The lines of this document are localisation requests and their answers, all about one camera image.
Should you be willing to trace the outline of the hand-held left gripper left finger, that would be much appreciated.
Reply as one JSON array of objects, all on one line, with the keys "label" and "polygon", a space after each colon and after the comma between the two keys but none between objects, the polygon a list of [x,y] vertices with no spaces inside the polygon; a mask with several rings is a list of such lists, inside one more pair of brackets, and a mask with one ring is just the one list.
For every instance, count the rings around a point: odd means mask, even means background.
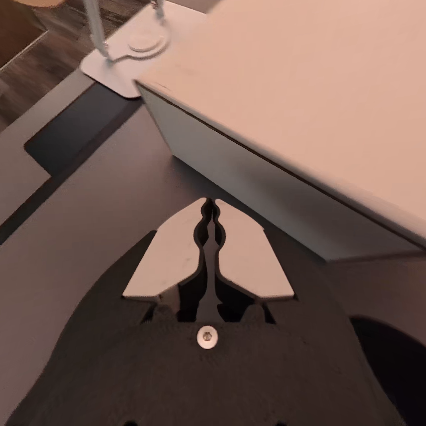
[{"label": "hand-held left gripper left finger", "polygon": [[179,322],[195,322],[208,285],[204,245],[213,202],[200,198],[167,219],[155,235],[122,296],[167,305]]}]

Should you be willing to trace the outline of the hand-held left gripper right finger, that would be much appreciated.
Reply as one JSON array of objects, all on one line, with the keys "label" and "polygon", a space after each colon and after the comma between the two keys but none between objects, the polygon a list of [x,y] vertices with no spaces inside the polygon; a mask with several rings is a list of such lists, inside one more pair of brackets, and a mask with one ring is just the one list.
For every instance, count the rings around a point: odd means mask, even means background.
[{"label": "hand-held left gripper right finger", "polygon": [[274,322],[267,303],[295,298],[290,281],[263,226],[223,200],[213,202],[215,224],[215,291],[225,322],[239,322],[247,308],[259,305]]}]

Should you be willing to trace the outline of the white cardboard box with lid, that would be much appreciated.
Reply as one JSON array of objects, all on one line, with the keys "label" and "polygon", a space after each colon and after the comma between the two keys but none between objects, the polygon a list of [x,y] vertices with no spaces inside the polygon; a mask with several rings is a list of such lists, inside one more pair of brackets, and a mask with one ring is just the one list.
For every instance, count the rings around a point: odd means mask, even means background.
[{"label": "white cardboard box with lid", "polygon": [[425,1],[221,1],[138,77],[173,156],[326,260],[425,252]]}]

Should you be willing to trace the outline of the white desk lamp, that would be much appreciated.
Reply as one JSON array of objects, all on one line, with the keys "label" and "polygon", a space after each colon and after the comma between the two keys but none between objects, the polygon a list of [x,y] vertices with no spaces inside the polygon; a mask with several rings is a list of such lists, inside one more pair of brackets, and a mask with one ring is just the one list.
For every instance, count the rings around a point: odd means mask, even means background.
[{"label": "white desk lamp", "polygon": [[95,49],[82,60],[81,71],[124,98],[138,97],[136,75],[170,43],[165,2],[151,1],[109,38],[105,38],[99,2],[83,3]]}]

